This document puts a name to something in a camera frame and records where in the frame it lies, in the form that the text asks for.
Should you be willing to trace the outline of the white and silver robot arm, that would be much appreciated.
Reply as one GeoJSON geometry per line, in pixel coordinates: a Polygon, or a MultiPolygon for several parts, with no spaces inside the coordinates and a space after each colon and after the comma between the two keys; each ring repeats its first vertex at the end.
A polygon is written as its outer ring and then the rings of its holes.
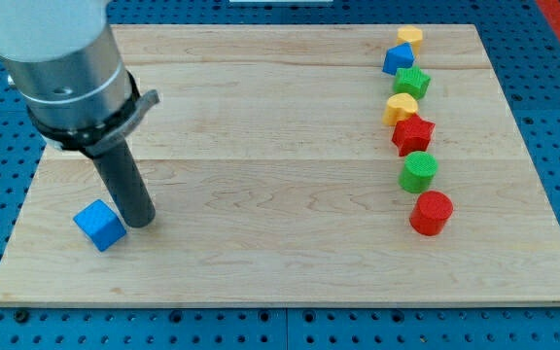
{"type": "Polygon", "coordinates": [[[140,94],[107,19],[108,0],[0,0],[0,59],[31,122],[59,150],[99,157],[158,104],[140,94]]]}

